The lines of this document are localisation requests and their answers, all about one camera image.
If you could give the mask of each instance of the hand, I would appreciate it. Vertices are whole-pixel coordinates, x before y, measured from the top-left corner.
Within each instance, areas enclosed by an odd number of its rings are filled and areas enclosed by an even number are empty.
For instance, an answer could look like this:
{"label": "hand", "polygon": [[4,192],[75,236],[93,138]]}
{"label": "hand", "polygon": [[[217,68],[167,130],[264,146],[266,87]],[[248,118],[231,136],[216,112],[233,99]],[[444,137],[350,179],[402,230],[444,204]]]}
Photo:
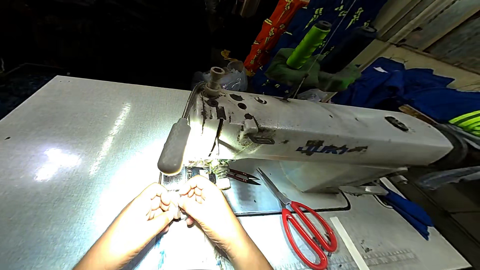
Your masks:
{"label": "hand", "polygon": [[195,176],[179,190],[178,205],[194,218],[205,234],[223,249],[236,270],[273,270],[244,230],[223,193],[203,176]]}
{"label": "hand", "polygon": [[133,199],[95,242],[75,269],[117,270],[134,258],[168,224],[177,204],[164,186],[153,183]]}
{"label": "hand", "polygon": [[228,251],[233,241],[244,232],[223,193],[203,176],[189,179],[179,190],[178,205],[187,212],[187,224],[195,219],[206,235]]}

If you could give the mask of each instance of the industrial sewing machine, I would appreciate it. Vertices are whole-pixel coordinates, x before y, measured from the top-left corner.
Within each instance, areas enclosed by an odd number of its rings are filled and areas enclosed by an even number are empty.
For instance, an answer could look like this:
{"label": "industrial sewing machine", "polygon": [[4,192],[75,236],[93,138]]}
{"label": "industrial sewing machine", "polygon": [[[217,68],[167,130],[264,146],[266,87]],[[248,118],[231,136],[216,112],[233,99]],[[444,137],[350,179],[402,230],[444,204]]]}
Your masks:
{"label": "industrial sewing machine", "polygon": [[223,72],[212,68],[212,80],[192,91],[158,161],[163,174],[195,166],[224,178],[235,160],[280,160],[299,190],[338,192],[429,165],[453,149],[441,132],[407,114],[223,91]]}

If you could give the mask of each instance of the plastic bag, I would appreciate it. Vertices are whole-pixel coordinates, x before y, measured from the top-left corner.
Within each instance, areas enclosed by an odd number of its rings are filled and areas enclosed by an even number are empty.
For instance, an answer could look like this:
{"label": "plastic bag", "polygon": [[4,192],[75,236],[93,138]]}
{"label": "plastic bag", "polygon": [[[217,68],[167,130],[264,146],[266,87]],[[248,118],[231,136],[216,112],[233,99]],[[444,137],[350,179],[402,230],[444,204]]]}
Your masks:
{"label": "plastic bag", "polygon": [[[241,61],[232,61],[224,68],[225,75],[220,79],[220,84],[224,90],[247,91],[247,73]],[[203,73],[204,80],[210,80],[210,72]]]}
{"label": "plastic bag", "polygon": [[320,89],[315,88],[315,89],[310,89],[298,94],[297,98],[312,101],[312,102],[320,102],[328,94],[329,94],[328,92],[324,92]]}

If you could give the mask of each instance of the finger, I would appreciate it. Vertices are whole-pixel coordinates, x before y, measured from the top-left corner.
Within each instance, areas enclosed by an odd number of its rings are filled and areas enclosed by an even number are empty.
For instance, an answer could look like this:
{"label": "finger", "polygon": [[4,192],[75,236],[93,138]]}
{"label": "finger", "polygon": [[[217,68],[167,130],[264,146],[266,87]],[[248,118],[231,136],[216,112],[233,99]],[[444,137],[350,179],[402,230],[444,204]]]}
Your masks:
{"label": "finger", "polygon": [[160,198],[161,198],[161,202],[163,205],[169,205],[170,202],[171,202],[171,194],[170,192],[163,192],[161,195],[160,195]]}
{"label": "finger", "polygon": [[189,198],[187,196],[180,197],[179,206],[194,219],[202,213],[202,206],[198,202],[196,202],[194,198]]}
{"label": "finger", "polygon": [[170,228],[170,225],[167,225],[163,230],[160,232],[161,234],[168,233],[168,229]]}
{"label": "finger", "polygon": [[185,184],[180,188],[179,194],[180,195],[185,195],[187,194],[191,189],[194,189],[196,187],[200,189],[204,189],[208,185],[208,183],[211,183],[210,180],[206,179],[205,177],[201,175],[196,175],[192,178],[190,178]]}
{"label": "finger", "polygon": [[171,205],[164,205],[164,204],[162,204],[162,205],[160,206],[160,209],[162,209],[162,211],[165,212],[165,211],[167,211],[170,207],[171,207]]}
{"label": "finger", "polygon": [[149,230],[151,235],[157,235],[173,220],[173,212],[162,212],[152,220],[148,221]]}
{"label": "finger", "polygon": [[195,188],[195,195],[201,196],[202,195],[202,190],[198,187]]}
{"label": "finger", "polygon": [[195,222],[195,220],[192,217],[187,217],[185,222],[187,222],[187,226],[190,226]]}
{"label": "finger", "polygon": [[161,196],[162,193],[166,192],[167,189],[164,186],[160,185],[159,183],[151,183],[140,193],[140,196],[153,199],[156,196]]}
{"label": "finger", "polygon": [[157,210],[162,205],[162,201],[161,201],[160,197],[155,196],[151,200],[151,204],[152,204],[152,210]]}

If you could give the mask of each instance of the white table surface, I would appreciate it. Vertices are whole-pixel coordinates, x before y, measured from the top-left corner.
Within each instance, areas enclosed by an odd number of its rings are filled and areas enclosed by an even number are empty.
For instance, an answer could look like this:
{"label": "white table surface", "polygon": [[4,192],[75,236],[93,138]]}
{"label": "white table surface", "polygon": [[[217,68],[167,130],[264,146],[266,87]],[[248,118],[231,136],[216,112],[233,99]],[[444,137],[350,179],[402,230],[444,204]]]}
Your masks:
{"label": "white table surface", "polygon": [[[158,181],[156,162],[188,95],[57,76],[2,119],[2,269],[71,269],[121,209]],[[410,255],[371,269],[469,266],[436,229],[430,228],[430,241],[425,241],[372,196],[347,197],[351,210],[320,214],[330,224],[330,217],[338,217],[361,254],[403,250]],[[280,215],[239,219],[274,268],[307,269],[286,241]],[[305,244],[300,248],[313,258]],[[142,255],[127,268],[231,268],[203,232],[184,221],[173,224]],[[332,267],[350,258],[338,239]]]}

